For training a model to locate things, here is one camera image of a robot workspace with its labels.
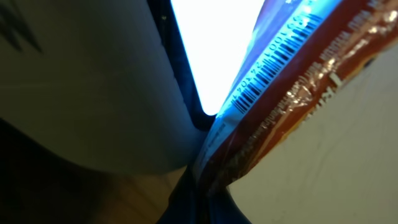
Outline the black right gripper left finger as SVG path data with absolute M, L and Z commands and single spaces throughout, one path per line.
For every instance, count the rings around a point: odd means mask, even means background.
M 169 203 L 156 224 L 196 224 L 197 195 L 192 172 L 186 168 L 173 189 Z

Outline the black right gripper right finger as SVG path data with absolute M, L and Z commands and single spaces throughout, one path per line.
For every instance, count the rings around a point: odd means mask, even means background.
M 229 188 L 224 188 L 207 197 L 209 224 L 251 224 L 234 202 Z

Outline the red Topps candy bar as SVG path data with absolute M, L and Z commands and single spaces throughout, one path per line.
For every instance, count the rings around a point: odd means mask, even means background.
M 210 194 L 246 175 L 397 42 L 397 1 L 302 1 L 239 79 L 192 165 Z

